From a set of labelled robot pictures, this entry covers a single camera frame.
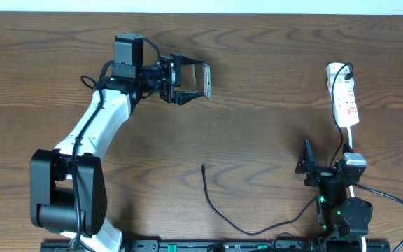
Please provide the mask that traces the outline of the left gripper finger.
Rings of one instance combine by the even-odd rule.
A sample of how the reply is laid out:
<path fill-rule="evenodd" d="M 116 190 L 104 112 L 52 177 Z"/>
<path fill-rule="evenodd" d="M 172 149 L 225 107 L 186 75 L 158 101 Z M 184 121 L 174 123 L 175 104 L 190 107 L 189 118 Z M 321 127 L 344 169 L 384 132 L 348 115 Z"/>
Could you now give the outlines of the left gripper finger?
<path fill-rule="evenodd" d="M 180 65 L 181 66 L 186 66 L 186 65 L 196 65 L 196 64 L 203 64 L 204 60 L 201 59 L 195 59 L 191 57 L 186 57 L 184 55 L 180 55 Z"/>
<path fill-rule="evenodd" d="M 177 105 L 184 105 L 193 99 L 203 97 L 204 95 L 200 92 L 186 92 L 186 91 L 176 91 L 174 92 L 174 103 Z"/>

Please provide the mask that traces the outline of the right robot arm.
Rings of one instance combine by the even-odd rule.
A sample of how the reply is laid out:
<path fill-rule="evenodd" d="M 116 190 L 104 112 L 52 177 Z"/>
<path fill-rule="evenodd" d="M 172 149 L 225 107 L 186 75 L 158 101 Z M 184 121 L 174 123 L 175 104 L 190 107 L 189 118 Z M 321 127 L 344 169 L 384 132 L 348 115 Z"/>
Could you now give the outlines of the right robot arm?
<path fill-rule="evenodd" d="M 295 167 L 295 173 L 306 175 L 304 185 L 319 188 L 317 218 L 324 234 L 312 242 L 319 251 L 365 251 L 367 247 L 362 239 L 369 233 L 372 204 L 347 191 L 359 181 L 367 162 L 349 145 L 344 149 L 342 159 L 332 167 L 320 166 L 306 140 Z"/>

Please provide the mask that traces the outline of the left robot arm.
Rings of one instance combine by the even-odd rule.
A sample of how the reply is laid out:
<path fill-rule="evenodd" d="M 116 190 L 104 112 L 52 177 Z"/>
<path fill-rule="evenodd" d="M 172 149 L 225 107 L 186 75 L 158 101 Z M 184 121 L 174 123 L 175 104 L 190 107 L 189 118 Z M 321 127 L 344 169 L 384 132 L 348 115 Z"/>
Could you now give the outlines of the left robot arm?
<path fill-rule="evenodd" d="M 101 167 L 113 137 L 143 99 L 158 94 L 170 104 L 210 99 L 211 69 L 205 61 L 172 54 L 144 64 L 140 34 L 119 33 L 114 58 L 98 79 L 83 75 L 92 101 L 69 135 L 30 162 L 30 216 L 36 227 L 63 235 L 68 243 L 43 243 L 42 251 L 121 251 L 123 234 L 107 219 Z"/>

